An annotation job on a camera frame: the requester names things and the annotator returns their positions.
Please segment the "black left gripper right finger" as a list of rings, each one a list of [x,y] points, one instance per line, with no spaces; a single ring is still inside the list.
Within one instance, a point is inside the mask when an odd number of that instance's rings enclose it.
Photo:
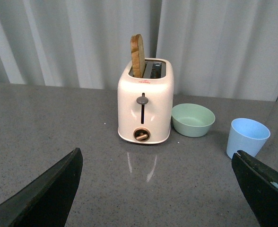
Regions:
[[[278,172],[246,152],[233,154],[232,169],[261,227],[278,227]]]

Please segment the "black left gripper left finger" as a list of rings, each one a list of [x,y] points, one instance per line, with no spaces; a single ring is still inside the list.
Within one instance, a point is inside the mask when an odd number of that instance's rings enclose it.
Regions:
[[[0,204],[0,227],[63,227],[78,190],[83,157],[74,149]]]

